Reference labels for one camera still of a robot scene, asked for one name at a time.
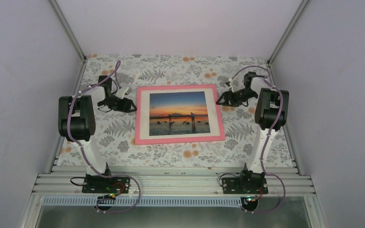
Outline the sunset photo print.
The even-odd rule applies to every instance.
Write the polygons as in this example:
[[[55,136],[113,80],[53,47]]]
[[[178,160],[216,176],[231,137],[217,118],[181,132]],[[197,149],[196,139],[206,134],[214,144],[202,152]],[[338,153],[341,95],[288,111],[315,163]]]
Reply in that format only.
[[[149,136],[211,133],[206,93],[151,93],[148,132]]]

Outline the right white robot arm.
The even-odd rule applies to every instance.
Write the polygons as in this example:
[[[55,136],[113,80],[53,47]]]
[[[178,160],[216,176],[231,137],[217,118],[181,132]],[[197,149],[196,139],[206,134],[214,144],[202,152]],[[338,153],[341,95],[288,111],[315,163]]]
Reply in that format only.
[[[248,72],[244,75],[244,88],[223,92],[216,101],[217,105],[238,107],[248,105],[251,98],[258,100],[254,121],[258,125],[257,134],[250,157],[250,165],[244,165],[239,175],[239,189],[251,193],[263,188],[266,176],[275,177],[284,187],[283,180],[276,174],[266,172],[264,159],[267,158],[271,144],[278,131],[286,124],[288,118],[289,92],[273,86],[265,76]]]

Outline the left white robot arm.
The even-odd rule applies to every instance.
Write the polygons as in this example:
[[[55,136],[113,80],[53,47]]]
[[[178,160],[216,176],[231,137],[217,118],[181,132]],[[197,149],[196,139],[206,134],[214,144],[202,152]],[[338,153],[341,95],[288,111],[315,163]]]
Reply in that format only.
[[[94,182],[101,192],[113,187],[113,175],[107,162],[101,157],[94,135],[95,112],[102,107],[108,111],[131,113],[137,110],[126,96],[131,88],[120,87],[110,76],[101,76],[95,85],[89,85],[76,95],[62,96],[58,100],[58,132],[68,142],[79,148],[86,163],[86,182]]]

